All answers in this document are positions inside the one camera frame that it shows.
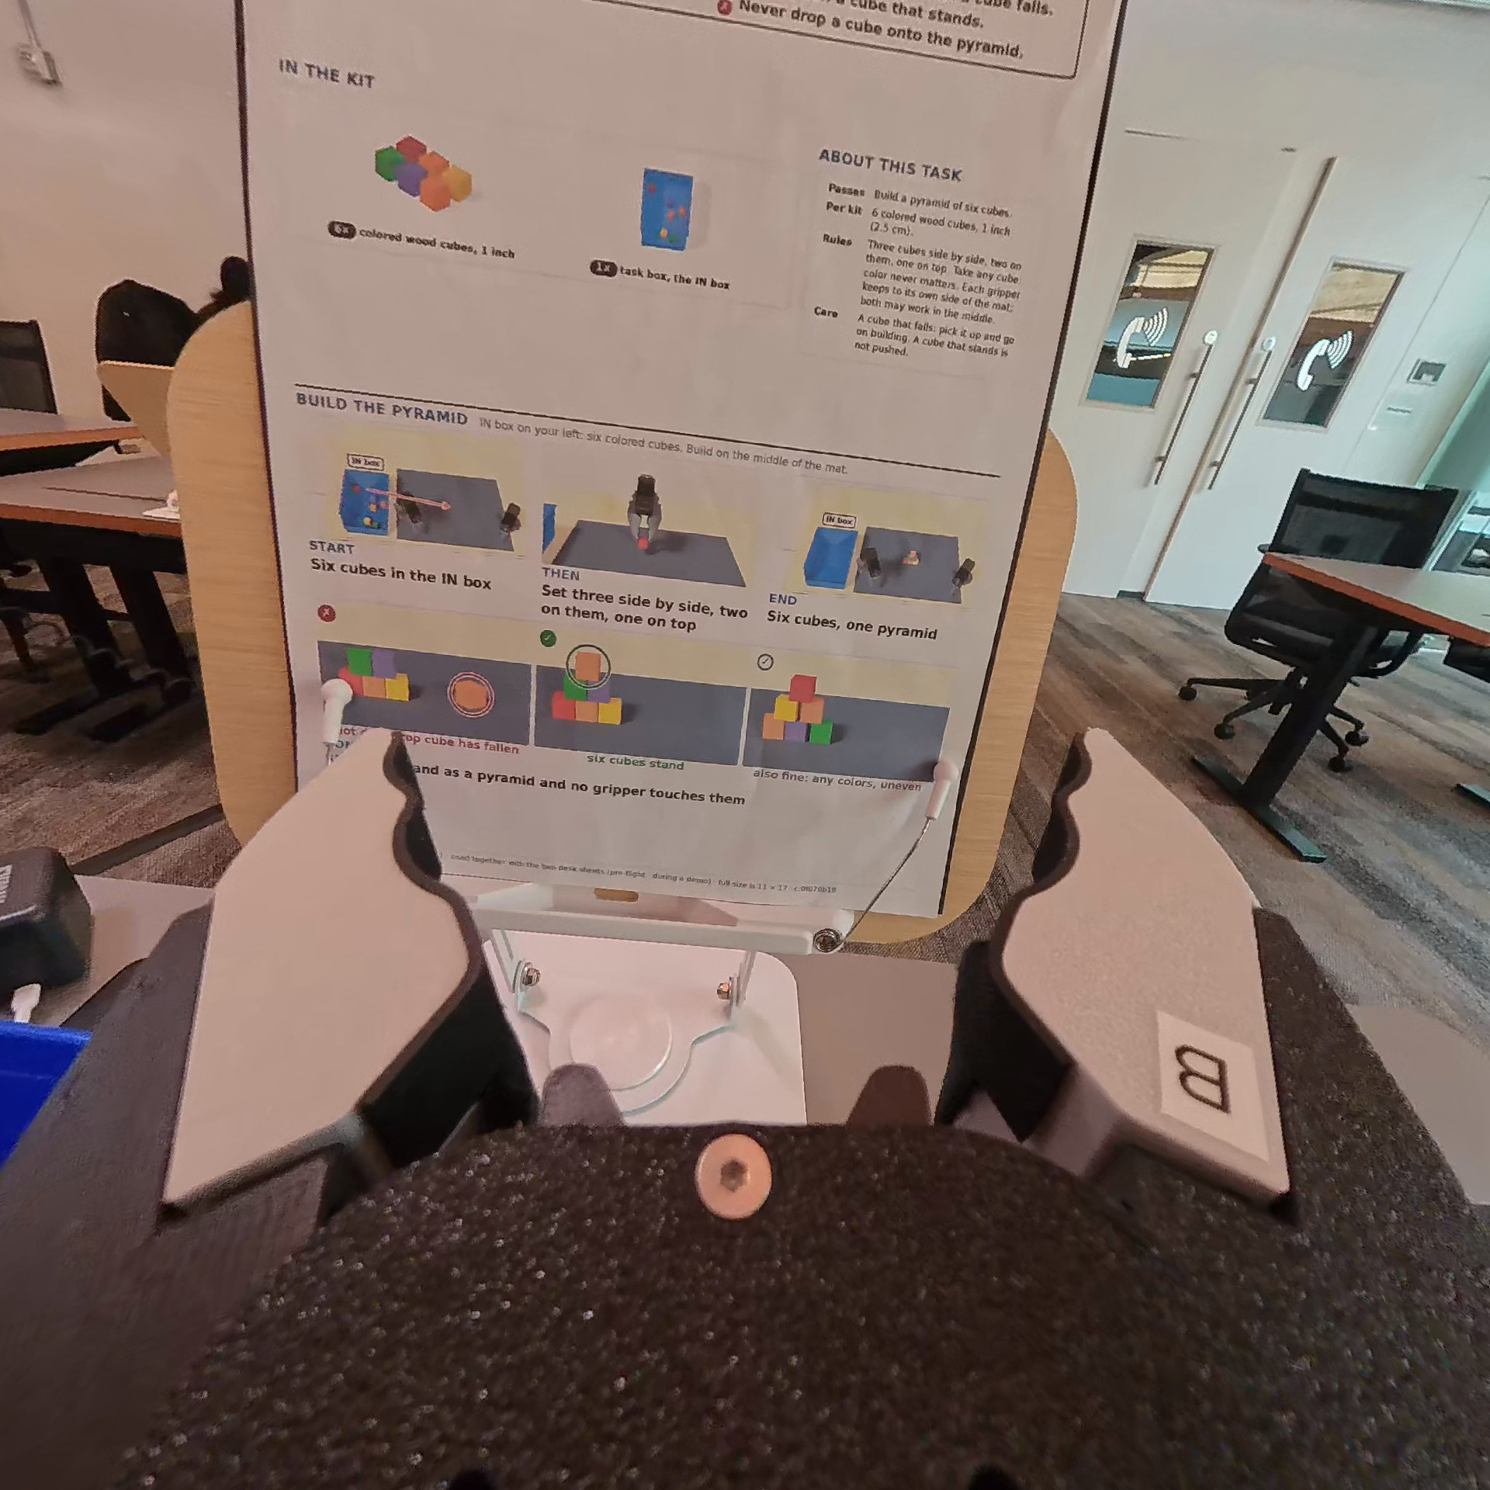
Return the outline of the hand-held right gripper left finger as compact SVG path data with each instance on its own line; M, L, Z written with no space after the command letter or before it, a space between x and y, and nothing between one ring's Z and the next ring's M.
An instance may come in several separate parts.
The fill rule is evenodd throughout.
M471 906L440 884L397 732L364 732L214 891L163 1200L328 1156L328 1200L460 1131L537 1119Z

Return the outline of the phone icon door window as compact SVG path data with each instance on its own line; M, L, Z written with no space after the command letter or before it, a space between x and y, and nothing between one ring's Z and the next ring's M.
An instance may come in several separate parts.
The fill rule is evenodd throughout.
M1260 420L1328 427L1402 277L1345 258L1328 266Z

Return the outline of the wooden top office desk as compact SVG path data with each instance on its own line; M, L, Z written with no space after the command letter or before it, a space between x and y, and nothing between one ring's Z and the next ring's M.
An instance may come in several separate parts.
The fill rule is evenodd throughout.
M117 744L194 696L194 665L159 590L159 573L188 573L181 522L163 515L174 488L169 460L87 463L0 481L5 540L45 580L45 598L27 606L52 606L92 681L92 690L24 716L17 732L40 736L94 706L117 706L87 730L92 741ZM102 608L87 566L112 573L125 621L143 647L143 672L125 661L110 632L117 615Z

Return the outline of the small wooden display board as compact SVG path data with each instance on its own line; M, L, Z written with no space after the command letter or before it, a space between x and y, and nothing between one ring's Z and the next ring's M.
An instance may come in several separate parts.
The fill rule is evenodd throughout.
M125 408L125 417L139 427L139 435L169 460L169 364L125 364L97 362L97 378L104 396Z

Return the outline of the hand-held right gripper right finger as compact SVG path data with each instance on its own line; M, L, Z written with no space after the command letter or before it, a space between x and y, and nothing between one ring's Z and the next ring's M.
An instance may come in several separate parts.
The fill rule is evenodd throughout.
M1256 902L1109 732L1081 732L1031 887L956 976L939 1123L1078 1176L1135 1144L1256 1206L1293 1191Z

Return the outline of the black office chair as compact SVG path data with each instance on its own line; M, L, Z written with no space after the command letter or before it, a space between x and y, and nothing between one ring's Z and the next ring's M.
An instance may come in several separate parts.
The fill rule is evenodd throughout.
M1300 475L1269 553L1420 570L1455 501L1455 488L1394 488ZM1188 681L1178 699L1199 699L1199 689L1241 690L1241 706L1216 721L1216 736L1233 741L1239 716L1286 710L1301 696L1301 685L1328 661L1334 647L1350 632L1350 621L1354 613L1340 595L1308 587L1275 566L1256 566L1225 623L1225 638L1266 661L1286 665L1286 677Z
M57 413L45 336L35 318L0 322L0 406L19 413Z

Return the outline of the long office desk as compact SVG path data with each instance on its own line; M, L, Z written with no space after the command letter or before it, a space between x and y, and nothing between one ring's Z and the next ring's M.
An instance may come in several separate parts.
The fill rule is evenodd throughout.
M139 438L133 420L67 420L59 413L0 408L0 475L45 475Z

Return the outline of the brown edged office desk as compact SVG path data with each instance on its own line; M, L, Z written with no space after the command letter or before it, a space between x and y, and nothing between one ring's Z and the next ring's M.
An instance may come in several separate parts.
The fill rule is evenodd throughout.
M1308 755L1311 741L1324 726L1340 690L1350 685L1367 655L1389 633L1445 633L1487 647L1487 580L1413 566L1369 566L1320 557L1266 557L1275 566L1315 590L1340 595L1349 600L1349 623L1340 641L1324 655L1315 677L1301 685L1293 710L1281 716L1273 741L1256 755L1245 776L1234 776L1221 757L1199 755L1195 766L1209 774L1250 819L1256 819L1275 841L1300 861L1324 865L1324 851L1301 837L1281 812L1275 794Z

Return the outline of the blue plastic box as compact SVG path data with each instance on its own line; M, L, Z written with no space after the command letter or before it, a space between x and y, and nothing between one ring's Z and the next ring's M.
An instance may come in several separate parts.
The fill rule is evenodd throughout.
M87 1045L92 1034L80 1030L45 1030L30 1023L0 1025L0 1165L8 1165Z

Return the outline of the black device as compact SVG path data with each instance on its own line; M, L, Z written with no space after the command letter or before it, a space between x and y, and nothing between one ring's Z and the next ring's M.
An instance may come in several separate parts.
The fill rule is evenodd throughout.
M45 991L87 981L94 916L57 849L19 849L0 865L5 1023L30 1023Z

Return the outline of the white metal board stand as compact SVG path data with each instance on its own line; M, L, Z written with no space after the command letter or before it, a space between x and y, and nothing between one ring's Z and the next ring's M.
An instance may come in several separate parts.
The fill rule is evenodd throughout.
M481 884L485 957L541 1089L593 1065L628 1123L806 1123L795 981L781 955L842 946L854 911Z

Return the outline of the printed instruction sheet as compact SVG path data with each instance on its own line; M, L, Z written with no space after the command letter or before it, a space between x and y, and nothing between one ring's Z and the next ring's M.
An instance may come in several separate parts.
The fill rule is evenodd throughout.
M1125 3L238 3L298 780L935 916Z

